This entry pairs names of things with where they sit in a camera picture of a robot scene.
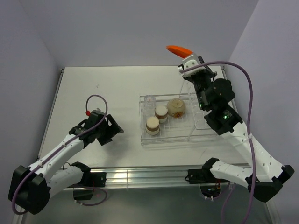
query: tabletop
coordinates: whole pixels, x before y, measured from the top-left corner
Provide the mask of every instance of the tabletop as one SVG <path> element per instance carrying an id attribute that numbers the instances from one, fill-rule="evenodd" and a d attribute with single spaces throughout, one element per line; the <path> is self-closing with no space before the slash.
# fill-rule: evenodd
<path id="1" fill-rule="evenodd" d="M 217 72 L 217 77 L 223 77 L 220 66 L 210 68 Z M 92 168 L 202 165 L 211 157 L 227 163 L 245 163 L 240 154 L 223 142 L 141 146 L 139 96 L 180 93 L 182 82 L 176 66 L 65 68 L 40 156 L 45 156 L 72 127 L 86 119 L 86 99 L 99 94 L 108 102 L 108 113 L 124 133 L 117 134 L 104 146 L 95 141 L 69 162 L 79 161 Z M 96 108 L 105 111 L 101 99 L 92 98 L 88 109 Z"/>

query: gray wall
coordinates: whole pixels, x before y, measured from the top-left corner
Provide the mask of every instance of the gray wall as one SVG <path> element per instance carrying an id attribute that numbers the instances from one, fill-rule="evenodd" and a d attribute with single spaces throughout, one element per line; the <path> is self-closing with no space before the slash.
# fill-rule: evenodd
<path id="1" fill-rule="evenodd" d="M 258 0 L 20 0 L 60 66 L 175 65 L 233 52 Z"/>
<path id="2" fill-rule="evenodd" d="M 0 223 L 8 224 L 12 173 L 36 159 L 59 70 L 20 3 L 0 5 Z"/>
<path id="3" fill-rule="evenodd" d="M 299 1 L 260 0 L 230 61 L 250 74 L 254 89 L 252 132 L 262 145 L 295 174 L 275 197 L 284 224 L 299 220 Z M 236 104 L 245 118 L 248 84 L 228 69 Z"/>

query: white wire rack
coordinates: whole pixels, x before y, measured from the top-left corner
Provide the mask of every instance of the white wire rack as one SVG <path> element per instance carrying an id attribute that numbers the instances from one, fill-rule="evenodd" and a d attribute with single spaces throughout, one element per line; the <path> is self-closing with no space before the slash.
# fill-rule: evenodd
<path id="1" fill-rule="evenodd" d="M 217 134 L 206 124 L 204 112 L 200 110 L 196 95 L 190 93 L 154 95 L 157 105 L 167 105 L 173 98 L 180 98 L 186 104 L 186 112 L 181 118 L 168 116 L 166 122 L 160 124 L 160 132 L 157 135 L 148 134 L 146 129 L 146 120 L 152 113 L 144 113 L 144 97 L 140 96 L 140 129 L 141 145 L 182 142 L 182 141 L 211 141 L 217 138 Z"/>

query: red object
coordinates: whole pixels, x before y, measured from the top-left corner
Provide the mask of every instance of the red object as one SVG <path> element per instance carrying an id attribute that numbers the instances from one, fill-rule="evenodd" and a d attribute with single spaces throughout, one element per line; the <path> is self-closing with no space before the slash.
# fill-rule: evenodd
<path id="1" fill-rule="evenodd" d="M 166 46 L 166 49 L 168 49 L 171 53 L 182 58 L 188 57 L 190 54 L 193 54 L 192 51 L 176 45 L 168 45 Z"/>

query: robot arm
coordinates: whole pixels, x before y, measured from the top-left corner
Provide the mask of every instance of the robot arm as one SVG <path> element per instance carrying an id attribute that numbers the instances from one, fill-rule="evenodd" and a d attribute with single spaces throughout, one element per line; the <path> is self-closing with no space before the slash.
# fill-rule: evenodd
<path id="1" fill-rule="evenodd" d="M 105 114 L 99 110 L 94 110 L 89 114 L 87 120 L 83 120 L 77 126 L 73 127 L 65 139 L 55 147 L 51 152 L 39 159 L 29 167 L 19 166 L 13 174 L 8 198 L 13 200 L 14 194 L 21 181 L 32 171 L 29 178 L 23 183 L 20 190 L 17 192 L 15 203 L 32 214 L 40 212 L 48 203 L 51 197 L 61 190 L 73 185 L 79 184 L 82 186 L 92 186 L 90 168 L 80 162 L 73 163 L 68 169 L 55 174 L 66 161 L 73 155 L 86 148 L 96 139 L 101 145 L 105 145 L 112 141 L 118 133 L 123 130 L 118 126 L 112 116 L 106 116 L 107 120 L 103 120 L 95 129 L 86 132 L 79 138 L 73 140 L 70 144 L 66 144 L 75 136 L 83 133 L 91 127 L 98 124 Z M 65 145 L 64 149 L 53 156 L 53 153 Z"/>
<path id="2" fill-rule="evenodd" d="M 270 200 L 293 175 L 293 168 L 275 160 L 252 134 L 248 133 L 242 118 L 228 104 L 235 98 L 229 80 L 222 78 L 214 80 L 216 74 L 208 66 L 199 66 L 204 63 L 201 56 L 182 47 L 168 46 L 167 49 L 184 58 L 178 69 L 184 80 L 193 83 L 200 109 L 210 112 L 205 116 L 207 124 L 229 142 L 251 167 L 253 164 L 249 139 L 252 140 L 256 161 L 254 197 L 262 202 Z M 250 191 L 252 174 L 252 168 L 241 168 L 211 158 L 200 172 L 195 175 L 189 174 L 189 183 L 225 179 L 238 183 Z"/>

